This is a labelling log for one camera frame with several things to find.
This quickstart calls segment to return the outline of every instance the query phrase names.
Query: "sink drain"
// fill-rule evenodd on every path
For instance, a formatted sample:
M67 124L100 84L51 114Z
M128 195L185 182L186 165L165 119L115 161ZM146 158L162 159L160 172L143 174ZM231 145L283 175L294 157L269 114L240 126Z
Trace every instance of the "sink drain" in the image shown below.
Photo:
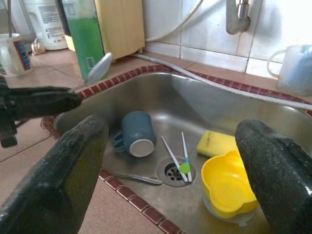
M184 158L176 158L177 161L181 164L184 162ZM191 166L191 173L193 180L195 179L195 168L190 164ZM161 179L165 184L172 186L172 187L183 187L188 185L188 183L185 183L183 181L183 178L176 167L176 165L172 162L170 158L165 159L162 161L158 168L157 168L157 174L159 179Z

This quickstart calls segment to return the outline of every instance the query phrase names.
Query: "white cup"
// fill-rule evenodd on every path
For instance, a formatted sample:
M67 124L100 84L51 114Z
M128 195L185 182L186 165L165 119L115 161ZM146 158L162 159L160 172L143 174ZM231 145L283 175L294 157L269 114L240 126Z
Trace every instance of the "white cup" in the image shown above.
M308 96L312 92L310 75L311 69L298 70L299 62L302 62L304 52L310 45L292 45L286 50L280 50L272 54L267 63L267 70L271 76L278 78L277 87L284 93L295 96ZM270 62L277 55L285 53L283 65L279 74L275 74L270 70Z
M18 77L31 72L30 60L22 37L13 33L0 34L0 75Z

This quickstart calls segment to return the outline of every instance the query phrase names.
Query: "sponge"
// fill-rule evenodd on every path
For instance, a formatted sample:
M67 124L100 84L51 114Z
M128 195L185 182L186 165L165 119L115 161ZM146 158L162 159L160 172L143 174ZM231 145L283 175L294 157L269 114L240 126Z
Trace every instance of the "sponge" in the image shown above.
M197 145L197 152L208 157L224 155L231 150L238 150L235 137L213 131L206 131Z

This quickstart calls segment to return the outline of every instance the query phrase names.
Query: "faucet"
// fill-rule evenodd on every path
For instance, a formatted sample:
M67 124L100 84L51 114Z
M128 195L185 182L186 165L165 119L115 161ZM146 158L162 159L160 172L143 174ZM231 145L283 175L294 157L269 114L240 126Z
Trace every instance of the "faucet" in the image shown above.
M234 35L239 32L246 32L250 25L248 17L248 0L239 0L236 6L235 0L226 1L226 31Z

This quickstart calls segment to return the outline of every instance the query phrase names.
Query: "yellow bowl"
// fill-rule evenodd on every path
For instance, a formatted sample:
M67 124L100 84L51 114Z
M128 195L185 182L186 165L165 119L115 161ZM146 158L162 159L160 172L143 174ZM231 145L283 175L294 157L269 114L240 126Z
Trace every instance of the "yellow bowl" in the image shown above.
M206 161L201 168L201 179L205 195L221 218L247 213L258 206L236 150Z

